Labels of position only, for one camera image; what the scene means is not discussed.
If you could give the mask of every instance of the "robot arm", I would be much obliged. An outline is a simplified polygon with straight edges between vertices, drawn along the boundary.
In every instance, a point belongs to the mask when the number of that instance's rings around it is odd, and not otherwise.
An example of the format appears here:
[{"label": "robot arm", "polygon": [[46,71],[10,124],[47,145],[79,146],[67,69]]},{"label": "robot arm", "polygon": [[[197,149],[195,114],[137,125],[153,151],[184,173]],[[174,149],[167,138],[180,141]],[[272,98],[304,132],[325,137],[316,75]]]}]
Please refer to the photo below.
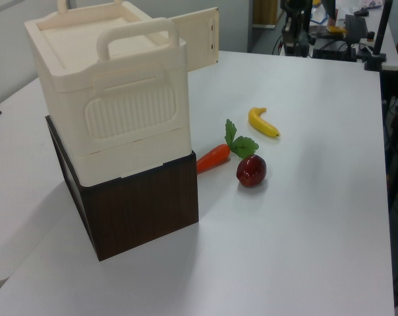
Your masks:
[{"label": "robot arm", "polygon": [[305,20],[310,20],[306,14],[310,14],[312,0],[281,0],[281,8],[287,13],[282,30],[286,56],[307,57],[309,41]]}]

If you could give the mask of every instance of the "plastic toy food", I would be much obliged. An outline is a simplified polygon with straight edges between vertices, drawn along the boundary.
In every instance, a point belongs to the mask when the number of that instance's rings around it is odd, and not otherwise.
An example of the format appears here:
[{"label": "plastic toy food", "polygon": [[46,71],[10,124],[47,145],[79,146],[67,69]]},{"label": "plastic toy food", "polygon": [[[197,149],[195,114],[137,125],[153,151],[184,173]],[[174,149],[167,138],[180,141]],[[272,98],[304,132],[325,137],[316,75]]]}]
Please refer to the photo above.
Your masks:
[{"label": "plastic toy food", "polygon": [[255,186],[266,176],[266,162],[258,155],[249,155],[237,167],[237,178],[243,186]]},{"label": "plastic toy food", "polygon": [[260,115],[266,112],[265,107],[253,107],[249,111],[249,123],[259,132],[271,136],[271,137],[278,137],[279,132],[278,129],[271,125],[270,123],[266,122]]},{"label": "plastic toy food", "polygon": [[239,136],[234,139],[236,132],[236,126],[227,119],[225,123],[225,141],[227,143],[215,147],[196,162],[198,173],[226,162],[230,155],[230,151],[240,158],[245,158],[255,153],[259,145],[248,137]]}]

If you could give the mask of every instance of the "white tabletop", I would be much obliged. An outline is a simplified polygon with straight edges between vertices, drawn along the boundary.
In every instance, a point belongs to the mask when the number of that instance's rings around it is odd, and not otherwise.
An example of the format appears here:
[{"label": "white tabletop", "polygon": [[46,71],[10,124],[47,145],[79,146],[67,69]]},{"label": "white tabletop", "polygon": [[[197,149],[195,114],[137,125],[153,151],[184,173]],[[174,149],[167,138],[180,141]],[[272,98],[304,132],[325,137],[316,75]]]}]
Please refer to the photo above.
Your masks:
[{"label": "white tabletop", "polygon": [[[102,262],[57,202],[65,215],[0,289],[0,315],[392,316],[379,75],[221,52],[188,79],[198,156],[231,119],[260,144],[263,184],[239,185],[232,155],[198,176],[198,224]],[[248,125],[251,107],[280,140]]]},{"label": "white tabletop", "polygon": [[0,110],[1,286],[72,199],[45,123],[39,80],[2,102]]}]

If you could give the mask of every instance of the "toy banana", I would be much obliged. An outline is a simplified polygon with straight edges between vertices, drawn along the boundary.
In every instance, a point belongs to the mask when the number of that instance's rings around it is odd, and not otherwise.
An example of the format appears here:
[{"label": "toy banana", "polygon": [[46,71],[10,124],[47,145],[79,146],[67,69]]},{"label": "toy banana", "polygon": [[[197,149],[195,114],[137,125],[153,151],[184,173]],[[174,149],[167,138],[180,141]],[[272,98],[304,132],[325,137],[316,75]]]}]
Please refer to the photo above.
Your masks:
[{"label": "toy banana", "polygon": [[259,132],[271,136],[271,137],[278,137],[279,132],[278,129],[271,125],[270,123],[266,122],[263,118],[260,117],[262,113],[266,112],[265,107],[253,107],[249,111],[249,123]]}]

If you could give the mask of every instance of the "red apple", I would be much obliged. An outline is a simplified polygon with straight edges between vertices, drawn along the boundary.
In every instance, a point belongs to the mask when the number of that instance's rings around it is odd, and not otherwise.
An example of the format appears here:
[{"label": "red apple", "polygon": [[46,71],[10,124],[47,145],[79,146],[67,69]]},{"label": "red apple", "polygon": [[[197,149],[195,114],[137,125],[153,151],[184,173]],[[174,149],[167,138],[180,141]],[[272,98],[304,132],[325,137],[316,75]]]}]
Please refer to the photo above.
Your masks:
[{"label": "red apple", "polygon": [[237,167],[237,178],[243,186],[255,186],[266,176],[266,162],[258,155],[249,155]]}]

